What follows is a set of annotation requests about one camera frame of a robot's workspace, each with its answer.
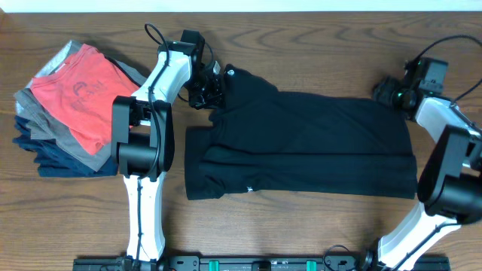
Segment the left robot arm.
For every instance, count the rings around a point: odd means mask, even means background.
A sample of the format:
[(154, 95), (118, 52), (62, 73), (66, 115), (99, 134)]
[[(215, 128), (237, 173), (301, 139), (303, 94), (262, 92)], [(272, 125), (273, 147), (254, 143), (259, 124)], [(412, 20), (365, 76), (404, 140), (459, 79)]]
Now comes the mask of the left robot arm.
[(178, 41), (163, 36), (157, 64), (131, 96), (117, 96), (112, 105), (111, 157), (124, 177), (130, 212), (127, 258), (132, 268), (154, 269), (163, 255), (163, 182), (174, 153), (172, 105), (181, 89), (194, 109), (225, 106), (219, 64), (203, 63), (208, 49), (197, 31), (185, 30)]

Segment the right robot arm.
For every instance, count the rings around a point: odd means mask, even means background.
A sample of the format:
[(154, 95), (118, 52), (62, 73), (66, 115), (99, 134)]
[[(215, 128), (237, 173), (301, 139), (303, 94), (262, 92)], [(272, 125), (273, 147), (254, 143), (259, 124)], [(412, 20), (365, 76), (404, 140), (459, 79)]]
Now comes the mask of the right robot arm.
[(401, 80), (387, 77), (375, 101), (424, 128), (435, 148), (418, 180), (417, 204), (359, 261), (359, 270), (428, 270), (422, 255), (437, 241), (481, 220), (481, 129), (443, 96), (448, 64), (418, 56)]

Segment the black t-shirt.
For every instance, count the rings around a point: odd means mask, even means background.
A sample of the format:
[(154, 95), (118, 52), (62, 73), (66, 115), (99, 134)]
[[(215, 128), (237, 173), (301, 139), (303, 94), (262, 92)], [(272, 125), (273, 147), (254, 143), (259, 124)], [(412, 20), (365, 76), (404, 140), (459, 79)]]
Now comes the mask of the black t-shirt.
[(369, 99), (281, 92), (234, 65), (226, 106), (186, 132), (188, 199), (258, 190), (411, 199), (416, 158), (404, 118)]

